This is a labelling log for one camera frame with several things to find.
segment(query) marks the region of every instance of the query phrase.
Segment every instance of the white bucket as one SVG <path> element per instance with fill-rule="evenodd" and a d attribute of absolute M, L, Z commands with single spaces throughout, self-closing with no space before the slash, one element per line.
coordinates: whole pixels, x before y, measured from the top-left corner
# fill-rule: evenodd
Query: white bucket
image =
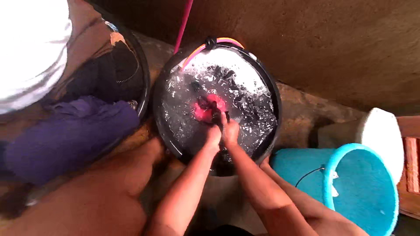
<path fill-rule="evenodd" d="M 404 168 L 404 147 L 394 114 L 373 108 L 362 119 L 318 130 L 318 148 L 338 148 L 348 143 L 360 143 L 377 152 L 394 182 L 399 182 Z"/>

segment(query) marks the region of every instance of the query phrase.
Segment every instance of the bucket handle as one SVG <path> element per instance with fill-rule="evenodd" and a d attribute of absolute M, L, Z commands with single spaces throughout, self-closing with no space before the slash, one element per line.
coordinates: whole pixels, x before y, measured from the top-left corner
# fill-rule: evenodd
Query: bucket handle
<path fill-rule="evenodd" d="M 315 172 L 315 171 L 318 171 L 318 170 L 325 170 L 325 168 L 324 167 L 319 167 L 319 168 L 317 168 L 317 169 L 314 169 L 314 170 L 311 170 L 311 171 L 309 171 L 308 173 L 306 173 L 304 176 L 302 176 L 299 180 L 298 180 L 298 182 L 296 183 L 296 185 L 294 186 L 295 188 L 297 188 L 297 185 L 300 183 L 300 181 L 302 181 L 302 179 L 303 178 L 305 178 L 306 176 L 308 176 L 308 175 L 310 175 L 311 173 L 313 173 L 313 172 Z"/>

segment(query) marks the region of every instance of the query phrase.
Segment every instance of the blue bucket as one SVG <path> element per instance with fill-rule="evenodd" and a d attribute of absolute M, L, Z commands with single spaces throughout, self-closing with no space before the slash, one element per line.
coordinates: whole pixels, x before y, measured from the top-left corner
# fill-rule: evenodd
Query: blue bucket
<path fill-rule="evenodd" d="M 369 235 L 388 236 L 394 230 L 398 216 L 396 185 L 381 157 L 370 148 L 346 144 L 338 149 L 281 149 L 273 159 L 273 169 L 294 186 L 301 180 L 298 189 Z M 333 187 L 337 197 L 333 197 Z"/>

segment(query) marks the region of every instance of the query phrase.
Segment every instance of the white cloth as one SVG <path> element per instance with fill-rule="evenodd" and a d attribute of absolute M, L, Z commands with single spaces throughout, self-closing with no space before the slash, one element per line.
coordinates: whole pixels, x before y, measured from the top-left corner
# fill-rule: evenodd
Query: white cloth
<path fill-rule="evenodd" d="M 66 0 L 0 3 L 0 114 L 45 96 L 63 74 L 72 24 Z"/>

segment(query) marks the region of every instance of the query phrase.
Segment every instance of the water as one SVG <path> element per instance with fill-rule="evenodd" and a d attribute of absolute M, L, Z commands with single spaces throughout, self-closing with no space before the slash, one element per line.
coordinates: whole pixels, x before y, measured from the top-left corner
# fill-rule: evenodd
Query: water
<path fill-rule="evenodd" d="M 200 96 L 215 94 L 226 102 L 230 117 L 241 127 L 238 143 L 249 156 L 277 126 L 269 90 L 255 69 L 233 51 L 200 53 L 183 71 L 174 67 L 165 87 L 162 115 L 183 151 L 191 155 L 205 143 L 209 127 L 194 118 L 194 103 Z M 233 169 L 226 150 L 216 158 L 213 170 Z"/>

